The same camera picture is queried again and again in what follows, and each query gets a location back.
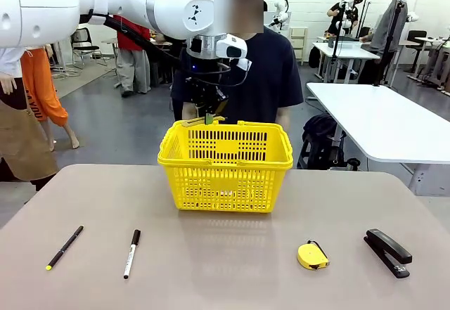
black marker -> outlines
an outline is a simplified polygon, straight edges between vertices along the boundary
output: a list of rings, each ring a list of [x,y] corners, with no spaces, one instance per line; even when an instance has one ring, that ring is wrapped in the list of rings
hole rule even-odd
[[[65,245],[60,249],[60,251],[55,255],[55,257],[50,261],[49,265],[45,269],[51,270],[53,266],[58,262],[58,260],[63,256],[64,252],[70,247],[70,245],[75,241],[75,238],[83,231],[83,226],[78,227],[78,229],[73,233],[70,239],[65,243]]]
[[[134,251],[139,243],[139,238],[141,237],[141,231],[136,229],[133,234],[133,240],[131,240],[131,247],[129,249],[127,265],[125,266],[124,278],[127,279],[129,276],[129,271],[131,270],[131,264],[133,263]]]

yellow basket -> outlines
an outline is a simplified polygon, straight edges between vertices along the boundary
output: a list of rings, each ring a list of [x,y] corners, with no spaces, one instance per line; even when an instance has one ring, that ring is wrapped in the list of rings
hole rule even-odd
[[[293,165],[288,135],[277,124],[176,122],[160,146],[179,209],[270,213]]]

black stapler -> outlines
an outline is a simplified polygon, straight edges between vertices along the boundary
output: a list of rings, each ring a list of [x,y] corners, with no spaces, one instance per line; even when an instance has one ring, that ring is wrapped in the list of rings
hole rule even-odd
[[[413,261],[413,256],[409,252],[378,229],[370,229],[366,235],[364,240],[395,277],[409,276],[409,271],[404,266]]]

pole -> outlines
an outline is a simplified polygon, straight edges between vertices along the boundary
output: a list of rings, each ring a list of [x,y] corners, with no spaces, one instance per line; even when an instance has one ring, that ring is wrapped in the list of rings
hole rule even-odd
[[[361,29],[364,27],[364,22],[366,21],[366,16],[368,13],[368,7],[372,4],[372,2],[367,2],[367,9],[366,9],[366,13],[364,13],[364,18],[363,21],[361,22]],[[359,35],[361,34],[361,30],[358,32],[358,36],[356,36],[357,38],[359,38]]]
[[[391,47],[391,43],[392,40],[394,39],[394,31],[395,31],[395,27],[397,26],[397,21],[399,20],[399,15],[401,13],[402,8],[404,8],[405,5],[403,2],[399,1],[399,3],[397,4],[397,7],[395,8],[395,13],[394,13],[394,18],[392,19],[392,24],[391,24],[391,28],[389,30],[389,35],[387,36],[386,39],[386,46],[385,46],[385,50],[382,53],[382,57],[381,57],[381,61],[380,64],[384,65],[386,60],[387,60],[387,56],[389,55],[389,48]],[[380,80],[385,81],[386,80],[386,74],[384,74],[384,69],[381,67],[380,70],[378,71],[378,77],[375,80],[375,86],[380,86]]]
[[[344,20],[345,3],[342,4],[342,7],[339,8],[339,11],[340,11],[339,12],[340,21],[339,21],[339,27],[337,29],[336,40],[335,40],[335,49],[333,50],[333,56],[331,57],[331,65],[334,65],[334,63],[338,59],[338,56],[336,55],[336,53],[338,52],[338,43],[339,43],[339,37],[340,37],[340,30],[342,29],[342,22]]]
[[[361,19],[363,18],[363,15],[364,15],[364,9],[366,9],[366,2],[367,2],[367,0],[364,0],[363,10],[361,12]],[[361,28],[363,27],[362,24],[364,23],[364,20],[359,21],[358,30],[356,31],[356,37],[357,38],[359,38],[359,34],[361,32]]]

